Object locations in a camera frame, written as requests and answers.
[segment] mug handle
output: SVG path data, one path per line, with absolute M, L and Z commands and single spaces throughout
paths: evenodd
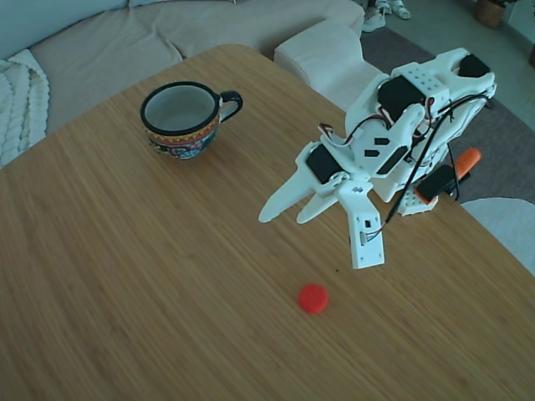
M 234 105 L 228 105 L 227 107 L 222 108 L 221 122 L 223 122 L 230 119 L 234 114 L 242 109 L 243 98 L 238 92 L 233 90 L 222 92 L 220 96 L 224 104 L 228 102 L 234 102 Z

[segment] shoe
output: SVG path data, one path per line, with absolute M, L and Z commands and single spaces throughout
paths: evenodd
M 410 19 L 410 12 L 405 8 L 402 0 L 388 0 L 388 4 L 395 16 L 401 19 Z
M 384 9 L 379 10 L 378 8 L 370 7 L 366 10 L 362 32 L 370 33 L 376 29 L 383 28 L 385 25 Z
M 375 2 L 375 8 L 378 10 L 385 10 L 385 14 L 392 14 L 392 8 L 390 7 L 388 0 L 377 0 Z

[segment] robotic arm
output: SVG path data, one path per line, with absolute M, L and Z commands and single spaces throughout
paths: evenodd
M 321 124 L 319 141 L 298 155 L 297 171 L 269 198 L 260 222 L 308 196 L 299 224 L 340 202 L 348 214 L 353 268 L 384 263 L 382 229 L 391 216 L 381 223 L 369 191 L 384 202 L 402 189 L 401 196 L 415 198 L 413 183 L 443 161 L 448 142 L 462 134 L 495 91 L 494 74 L 464 49 L 377 76 L 348 110 L 346 138 Z M 396 205 L 405 216 L 431 210 L 437 201 L 433 195 L 427 202 L 399 199 Z

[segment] red bottle cap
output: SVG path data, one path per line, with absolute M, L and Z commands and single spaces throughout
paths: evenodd
M 299 306 L 308 313 L 320 313 L 329 301 L 329 293 L 317 284 L 308 284 L 299 293 Z

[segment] ceramic mug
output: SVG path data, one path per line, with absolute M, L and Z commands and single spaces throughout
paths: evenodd
M 150 144 L 158 152 L 186 160 L 206 149 L 219 124 L 242 107 L 238 92 L 216 94 L 197 82 L 174 82 L 145 99 L 141 120 Z

